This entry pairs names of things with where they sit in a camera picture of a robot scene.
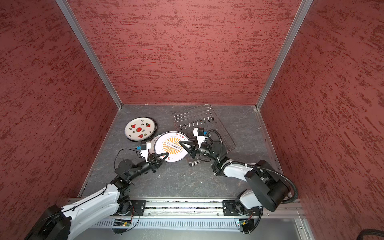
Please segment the orange sunburst plate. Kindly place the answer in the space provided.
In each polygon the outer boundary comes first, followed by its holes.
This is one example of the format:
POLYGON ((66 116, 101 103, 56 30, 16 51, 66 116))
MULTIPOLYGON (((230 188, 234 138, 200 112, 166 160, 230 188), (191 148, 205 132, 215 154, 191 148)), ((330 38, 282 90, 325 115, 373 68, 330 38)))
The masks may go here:
POLYGON ((151 139, 151 141, 150 141, 150 143, 151 143, 151 148, 149 149, 149 154, 153 154, 153 153, 155 153, 155 150, 154 150, 154 147, 155 147, 155 143, 156 143, 156 141, 157 141, 157 139, 160 137, 160 135, 157 135, 157 136, 155 136, 155 137, 153 137, 152 139, 151 139))
POLYGON ((166 132, 156 137, 153 142, 153 151, 155 154, 168 153, 165 158, 168 163, 174 163, 183 160, 188 152, 179 144, 180 141, 188 142, 190 139, 183 133, 177 131, 166 132))

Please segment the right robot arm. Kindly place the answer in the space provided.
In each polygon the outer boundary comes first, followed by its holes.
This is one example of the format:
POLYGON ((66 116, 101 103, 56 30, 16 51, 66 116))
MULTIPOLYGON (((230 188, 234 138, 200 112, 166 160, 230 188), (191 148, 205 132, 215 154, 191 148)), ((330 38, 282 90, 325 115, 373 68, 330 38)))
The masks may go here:
POLYGON ((234 161, 226 156, 224 145, 219 141, 209 145, 180 141, 179 145, 192 158, 203 156, 213 160, 212 170, 215 176, 236 178, 248 183, 250 189, 241 192, 231 207, 240 215, 249 215, 253 208, 274 212, 279 205, 291 203, 297 198, 293 183, 266 161, 261 160, 256 164, 234 161))

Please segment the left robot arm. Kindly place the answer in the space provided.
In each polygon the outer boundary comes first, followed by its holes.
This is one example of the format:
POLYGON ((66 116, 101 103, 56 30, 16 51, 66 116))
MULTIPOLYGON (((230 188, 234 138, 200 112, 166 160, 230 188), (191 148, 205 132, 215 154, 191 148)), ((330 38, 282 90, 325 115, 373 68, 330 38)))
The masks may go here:
POLYGON ((97 222, 117 213, 120 205, 130 200, 125 192, 133 184, 132 180, 149 171, 155 173, 168 157, 169 153, 151 154, 138 164, 122 160, 115 169, 116 178, 104 188, 75 203, 47 208, 25 239, 73 240, 97 222))

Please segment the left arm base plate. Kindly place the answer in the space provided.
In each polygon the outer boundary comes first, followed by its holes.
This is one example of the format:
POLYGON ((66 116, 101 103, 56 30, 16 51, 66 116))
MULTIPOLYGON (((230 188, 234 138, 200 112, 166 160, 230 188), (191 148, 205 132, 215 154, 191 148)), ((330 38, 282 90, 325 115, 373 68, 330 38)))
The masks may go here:
POLYGON ((120 216, 131 216, 144 214, 146 208, 146 200, 126 200, 120 203, 117 214, 120 216))

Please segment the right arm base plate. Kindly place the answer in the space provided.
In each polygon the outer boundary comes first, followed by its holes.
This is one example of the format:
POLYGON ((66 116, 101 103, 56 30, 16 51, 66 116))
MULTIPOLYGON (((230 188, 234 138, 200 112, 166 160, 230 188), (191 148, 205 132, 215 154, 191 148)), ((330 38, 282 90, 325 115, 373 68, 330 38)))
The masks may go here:
POLYGON ((252 209, 246 209, 239 201, 235 200, 223 200, 223 213, 224 216, 242 216, 242 217, 250 217, 250 216, 258 216, 262 207, 253 207, 252 209))

